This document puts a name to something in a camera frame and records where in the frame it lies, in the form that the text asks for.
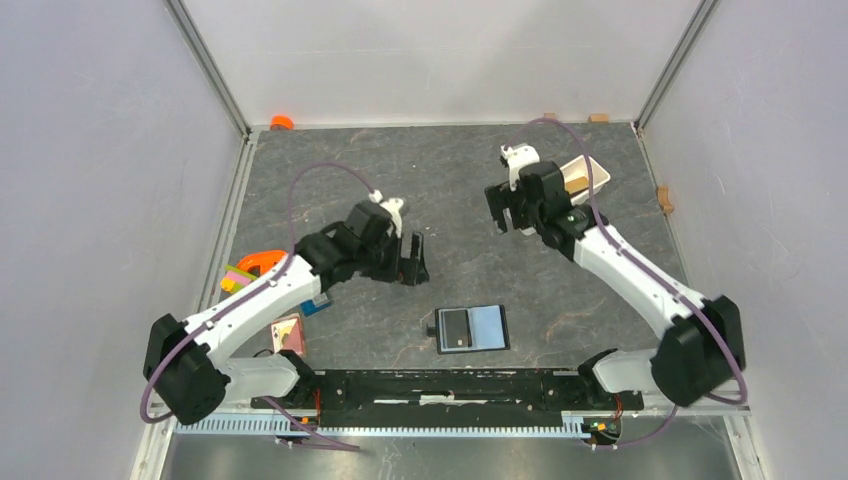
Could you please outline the black card holder wallet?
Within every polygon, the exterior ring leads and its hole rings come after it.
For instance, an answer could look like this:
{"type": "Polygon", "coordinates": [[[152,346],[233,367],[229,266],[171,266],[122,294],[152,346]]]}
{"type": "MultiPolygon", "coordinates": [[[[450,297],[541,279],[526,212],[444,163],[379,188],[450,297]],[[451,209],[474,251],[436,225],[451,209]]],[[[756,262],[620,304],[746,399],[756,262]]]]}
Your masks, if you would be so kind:
{"type": "Polygon", "coordinates": [[[511,349],[506,309],[502,304],[471,307],[446,307],[434,310],[432,324],[426,326],[426,335],[435,340],[439,355],[465,354],[511,349]],[[458,349],[446,349],[441,340],[440,313],[444,310],[466,309],[470,317],[472,345],[458,349]]]}

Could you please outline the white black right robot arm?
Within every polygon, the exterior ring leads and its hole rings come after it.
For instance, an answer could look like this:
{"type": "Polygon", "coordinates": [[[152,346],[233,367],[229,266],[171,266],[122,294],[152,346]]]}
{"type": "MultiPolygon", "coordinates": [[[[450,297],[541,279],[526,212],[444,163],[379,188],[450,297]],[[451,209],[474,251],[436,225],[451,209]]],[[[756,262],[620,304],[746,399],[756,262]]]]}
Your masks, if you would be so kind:
{"type": "Polygon", "coordinates": [[[702,398],[730,403],[716,389],[737,382],[734,404],[747,401],[740,310],[726,296],[709,299],[658,268],[628,244],[596,209],[572,203],[559,167],[539,160],[506,160],[507,181],[486,188],[501,232],[538,235],[549,248],[592,273],[650,326],[653,349],[611,349],[584,362],[580,400],[602,408],[617,393],[651,392],[688,407],[702,398]]]}

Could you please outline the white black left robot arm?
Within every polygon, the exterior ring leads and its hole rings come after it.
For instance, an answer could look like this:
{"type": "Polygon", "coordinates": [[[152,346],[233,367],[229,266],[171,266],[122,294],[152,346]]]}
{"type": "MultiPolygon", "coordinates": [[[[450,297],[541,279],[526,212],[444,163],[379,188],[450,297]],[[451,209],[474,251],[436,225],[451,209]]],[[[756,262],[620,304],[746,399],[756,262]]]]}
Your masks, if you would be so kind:
{"type": "Polygon", "coordinates": [[[151,394],[168,408],[165,419],[195,424],[222,403],[260,396],[290,407],[306,405],[314,381],[301,361],[284,354],[237,358],[236,350],[283,314],[360,275],[415,286],[428,281],[423,236],[411,234],[401,253],[401,198],[357,203],[348,217],[302,237],[266,274],[217,305],[177,320],[157,319],[150,330],[142,373],[148,384],[140,411],[147,423],[151,394]]]}

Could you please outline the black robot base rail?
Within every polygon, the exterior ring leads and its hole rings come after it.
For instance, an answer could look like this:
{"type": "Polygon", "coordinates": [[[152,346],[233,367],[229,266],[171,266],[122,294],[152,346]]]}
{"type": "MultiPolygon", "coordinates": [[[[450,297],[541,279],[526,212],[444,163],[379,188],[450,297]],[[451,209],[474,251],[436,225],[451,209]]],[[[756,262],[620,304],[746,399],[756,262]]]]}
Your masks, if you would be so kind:
{"type": "Polygon", "coordinates": [[[322,427],[554,427],[564,412],[640,411],[639,393],[604,393],[574,370],[324,370],[277,404],[322,427]]]}

